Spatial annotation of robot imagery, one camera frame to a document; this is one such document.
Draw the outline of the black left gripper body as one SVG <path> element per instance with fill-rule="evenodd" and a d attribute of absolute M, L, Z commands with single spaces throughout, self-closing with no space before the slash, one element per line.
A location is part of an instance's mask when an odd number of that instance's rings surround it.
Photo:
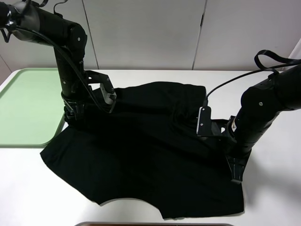
<path fill-rule="evenodd" d="M 100 83 L 105 90 L 113 94 L 113 85 L 108 75 L 95 71 L 84 71 L 79 79 L 70 84 L 70 94 L 61 94 L 64 101 L 65 119 L 68 121 L 82 121 L 86 117 L 86 112 L 98 109 L 104 113 L 111 113 L 113 105 L 105 103 L 100 90 Z"/>

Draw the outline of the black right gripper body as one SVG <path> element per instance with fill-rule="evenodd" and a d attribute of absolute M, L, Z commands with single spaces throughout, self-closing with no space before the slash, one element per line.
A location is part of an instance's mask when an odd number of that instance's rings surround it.
<path fill-rule="evenodd" d="M 224 155 L 229 170 L 230 165 L 238 164 L 244 166 L 245 171 L 251 151 L 247 150 L 247 146 L 239 145 L 234 138 L 230 126 L 234 120 L 217 119 L 211 121 L 211 136 L 199 137 L 199 139 L 207 143 L 214 151 L 220 151 Z"/>

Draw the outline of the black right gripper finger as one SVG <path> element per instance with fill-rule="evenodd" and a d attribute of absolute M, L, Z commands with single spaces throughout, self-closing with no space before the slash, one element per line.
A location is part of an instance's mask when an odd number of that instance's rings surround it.
<path fill-rule="evenodd" d="M 233 164 L 230 165 L 231 182 L 241 184 L 243 181 L 244 166 Z"/>

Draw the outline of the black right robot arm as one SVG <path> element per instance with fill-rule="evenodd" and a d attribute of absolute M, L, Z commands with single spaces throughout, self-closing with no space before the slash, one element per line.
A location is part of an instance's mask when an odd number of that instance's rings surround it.
<path fill-rule="evenodd" d="M 241 97 L 241 108 L 229 120 L 213 120 L 208 101 L 198 112 L 196 134 L 216 138 L 227 160 L 231 181 L 240 184 L 253 146 L 283 111 L 301 108 L 301 66 L 274 71 L 267 79 L 249 87 Z"/>

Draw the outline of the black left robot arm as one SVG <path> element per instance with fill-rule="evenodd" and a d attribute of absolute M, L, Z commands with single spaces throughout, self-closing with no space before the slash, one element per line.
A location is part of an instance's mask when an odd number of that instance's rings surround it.
<path fill-rule="evenodd" d="M 83 27 L 56 11 L 45 11 L 48 1 L 20 0 L 0 4 L 0 31 L 5 42 L 10 36 L 52 46 L 62 87 L 64 116 L 83 121 L 101 111 L 111 113 L 117 95 L 108 75 L 84 69 L 87 34 Z"/>

